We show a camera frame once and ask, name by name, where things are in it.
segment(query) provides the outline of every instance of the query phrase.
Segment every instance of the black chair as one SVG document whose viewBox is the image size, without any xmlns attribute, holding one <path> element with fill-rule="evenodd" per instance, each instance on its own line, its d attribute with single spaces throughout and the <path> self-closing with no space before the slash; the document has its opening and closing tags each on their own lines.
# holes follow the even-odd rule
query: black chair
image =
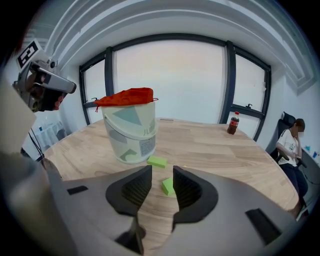
<svg viewBox="0 0 320 256">
<path fill-rule="evenodd" d="M 291 126 L 294 125 L 296 119 L 294 116 L 287 114 L 284 112 L 283 119 L 278 120 L 277 124 L 277 141 L 280 138 L 281 134 L 284 130 L 289 129 Z M 276 163 L 279 162 L 281 158 L 284 158 L 285 160 L 289 160 L 289 157 L 280 149 L 275 148 L 271 153 L 270 156 L 275 160 Z M 301 158 L 297 158 L 298 163 L 296 164 L 298 167 L 303 166 L 307 168 L 307 165 L 303 162 Z"/>
</svg>

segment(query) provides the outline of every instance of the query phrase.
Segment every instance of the window frame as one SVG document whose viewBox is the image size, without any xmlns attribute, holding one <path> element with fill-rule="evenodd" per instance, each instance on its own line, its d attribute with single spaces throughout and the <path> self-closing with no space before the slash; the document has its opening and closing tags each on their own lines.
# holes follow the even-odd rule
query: window frame
<svg viewBox="0 0 320 256">
<path fill-rule="evenodd" d="M 260 119 L 259 126 L 254 135 L 253 140 L 257 141 L 262 127 L 265 122 L 265 118 L 267 115 L 269 100 L 270 100 L 270 92 L 271 92 L 271 66 L 266 64 L 260 58 L 256 57 L 252 53 L 246 51 L 243 48 L 240 48 L 233 44 L 233 42 L 227 40 L 223 41 L 220 39 L 216 39 L 209 36 L 198 35 L 198 34 L 190 34 L 190 33 L 162 33 L 162 34 L 153 34 L 147 35 L 143 37 L 138 37 L 135 39 L 131 39 L 129 41 L 125 41 L 119 43 L 115 46 L 107 47 L 103 52 L 100 52 L 90 60 L 88 60 L 83 65 L 79 66 L 79 89 L 81 96 L 81 104 L 85 117 L 85 121 L 87 125 L 90 125 L 90 119 L 88 116 L 87 109 L 88 108 L 96 108 L 97 105 L 94 104 L 93 101 L 88 102 L 86 99 L 86 89 L 85 89 L 85 71 L 89 68 L 104 60 L 104 84 L 105 84 L 105 95 L 111 96 L 114 94 L 114 79 L 113 79 L 113 60 L 114 60 L 114 52 L 122 50 L 127 47 L 156 42 L 156 41 L 165 41 L 165 40 L 188 40 L 188 41 L 197 41 L 203 43 L 209 43 L 221 47 L 225 47 L 226 52 L 226 85 L 225 85 L 225 93 L 224 100 L 221 107 L 221 115 L 220 115 L 220 124 L 226 124 L 228 122 L 228 117 L 230 112 L 239 112 L 241 114 L 252 116 Z M 236 64 L 236 55 L 239 55 L 250 62 L 258 65 L 265 72 L 264 82 L 265 82 L 265 94 L 263 99 L 262 111 L 257 111 L 251 109 L 249 107 L 244 107 L 240 105 L 233 104 L 235 88 L 236 88 L 236 74 L 237 74 L 237 64 Z"/>
<path fill-rule="evenodd" d="M 270 93 L 271 93 L 271 66 L 266 64 L 264 61 L 262 61 L 260 58 L 253 55 L 252 53 L 236 45 L 233 45 L 233 50 L 231 49 L 228 52 L 230 54 L 230 57 L 228 57 L 228 61 L 230 61 L 230 63 L 228 63 L 228 66 L 230 66 L 231 68 L 230 68 L 230 72 L 227 72 L 227 75 L 228 75 L 227 81 L 231 81 L 231 82 L 229 83 L 227 82 L 227 86 L 229 87 L 228 88 L 229 95 L 227 95 L 227 90 L 226 90 L 226 95 L 224 97 L 225 99 L 228 97 L 228 100 L 226 103 L 227 110 L 223 113 L 223 115 L 221 115 L 220 124 L 226 124 L 228 121 L 230 112 L 236 112 L 236 111 L 247 116 L 259 118 L 260 122 L 255 132 L 255 135 L 253 137 L 253 140 L 256 142 L 264 126 L 268 108 L 269 108 Z M 237 75 L 236 55 L 239 55 L 247 59 L 248 61 L 256 64 L 257 66 L 259 66 L 264 70 L 265 93 L 263 98 L 262 111 L 257 111 L 255 109 L 251 109 L 250 107 L 233 104 L 235 89 L 236 89 L 236 75 Z"/>
</svg>

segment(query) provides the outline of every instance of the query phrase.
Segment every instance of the green block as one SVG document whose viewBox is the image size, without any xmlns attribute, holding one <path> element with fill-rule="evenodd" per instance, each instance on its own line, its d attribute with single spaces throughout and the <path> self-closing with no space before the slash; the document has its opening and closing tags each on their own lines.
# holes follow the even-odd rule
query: green block
<svg viewBox="0 0 320 256">
<path fill-rule="evenodd" d="M 173 194 L 175 192 L 173 178 L 167 178 L 164 181 L 162 181 L 161 188 L 167 196 Z"/>
<path fill-rule="evenodd" d="M 166 168 L 167 159 L 152 155 L 146 162 L 152 166 Z"/>
</svg>

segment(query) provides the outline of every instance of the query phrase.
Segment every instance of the red cloth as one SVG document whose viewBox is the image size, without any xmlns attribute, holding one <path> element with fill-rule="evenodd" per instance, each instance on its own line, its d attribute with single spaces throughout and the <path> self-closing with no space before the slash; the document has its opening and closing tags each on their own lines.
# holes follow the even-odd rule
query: red cloth
<svg viewBox="0 0 320 256">
<path fill-rule="evenodd" d="M 154 101 L 154 90 L 151 88 L 131 88 L 111 96 L 105 96 L 94 102 L 98 107 L 128 106 L 147 104 Z"/>
</svg>

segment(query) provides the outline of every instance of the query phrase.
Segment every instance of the wooden table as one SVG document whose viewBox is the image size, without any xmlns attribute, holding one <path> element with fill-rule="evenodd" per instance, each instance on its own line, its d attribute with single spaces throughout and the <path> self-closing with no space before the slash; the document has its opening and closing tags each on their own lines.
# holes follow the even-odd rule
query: wooden table
<svg viewBox="0 0 320 256">
<path fill-rule="evenodd" d="M 159 248 L 172 230 L 173 215 L 179 211 L 176 196 L 166 196 L 161 182 L 173 176 L 173 165 L 187 166 L 233 178 L 254 187 L 283 209 L 298 203 L 293 185 L 274 160 L 251 138 L 237 130 L 228 134 L 226 124 L 202 124 L 158 120 L 155 156 L 166 158 L 166 168 L 152 167 L 152 188 L 138 212 L 146 229 L 144 255 Z M 112 151 L 104 121 L 79 130 L 45 152 L 63 180 L 112 174 L 136 166 L 119 162 Z"/>
</svg>

